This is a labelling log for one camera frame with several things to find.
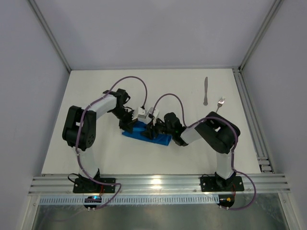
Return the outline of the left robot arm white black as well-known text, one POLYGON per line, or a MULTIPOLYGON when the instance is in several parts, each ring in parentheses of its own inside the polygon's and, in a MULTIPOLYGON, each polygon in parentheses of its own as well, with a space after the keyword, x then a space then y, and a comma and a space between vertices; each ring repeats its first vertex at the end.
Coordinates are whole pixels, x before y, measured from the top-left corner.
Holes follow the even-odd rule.
POLYGON ((88 108, 77 106, 69 108, 62 138, 68 146, 77 151, 76 157, 80 169, 74 180, 74 193, 115 192, 116 179, 100 177, 92 145, 96 138, 96 121, 106 113, 115 115, 119 120, 120 129, 132 133, 137 119, 133 118, 133 111, 129 111, 124 106, 129 99, 130 96, 124 89, 118 89, 110 93, 105 91, 103 99, 88 108))

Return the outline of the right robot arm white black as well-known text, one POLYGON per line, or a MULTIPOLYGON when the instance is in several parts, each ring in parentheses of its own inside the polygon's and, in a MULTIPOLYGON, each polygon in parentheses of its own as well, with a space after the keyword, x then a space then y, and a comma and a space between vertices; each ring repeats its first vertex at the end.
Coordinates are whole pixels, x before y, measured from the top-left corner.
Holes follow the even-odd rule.
POLYGON ((153 119, 141 132, 141 135, 149 140, 156 139, 160 134, 171 136, 177 145, 183 147, 199 139, 205 140, 216 152, 217 167, 214 180, 217 187, 222 191, 234 187, 234 154, 240 136, 240 130, 236 125, 216 112, 210 112, 195 124, 184 127, 171 112, 164 116, 164 120, 153 119))

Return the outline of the silver fork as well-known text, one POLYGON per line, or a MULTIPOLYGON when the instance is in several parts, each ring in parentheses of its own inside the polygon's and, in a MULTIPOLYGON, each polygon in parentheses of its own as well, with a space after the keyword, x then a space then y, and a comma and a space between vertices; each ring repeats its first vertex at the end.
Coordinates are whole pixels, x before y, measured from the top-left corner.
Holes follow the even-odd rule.
POLYGON ((216 111, 215 111, 216 113, 223 106, 224 102, 225 102, 225 97, 221 97, 220 100, 217 103, 217 108, 216 108, 216 111))

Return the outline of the blue cloth napkin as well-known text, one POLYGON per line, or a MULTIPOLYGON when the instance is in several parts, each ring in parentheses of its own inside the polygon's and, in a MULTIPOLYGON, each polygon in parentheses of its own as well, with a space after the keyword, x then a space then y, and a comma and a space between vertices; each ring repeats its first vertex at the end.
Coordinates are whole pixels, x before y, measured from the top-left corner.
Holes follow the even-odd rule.
POLYGON ((129 138, 151 142, 154 144, 160 144, 164 146, 168 146, 169 143, 171 142, 172 140, 171 135, 158 134, 157 137, 154 137, 153 133, 148 132, 146 128, 147 128, 147 125, 144 122, 137 121, 134 124, 131 133, 128 131, 123 131, 122 135, 129 137, 129 138))

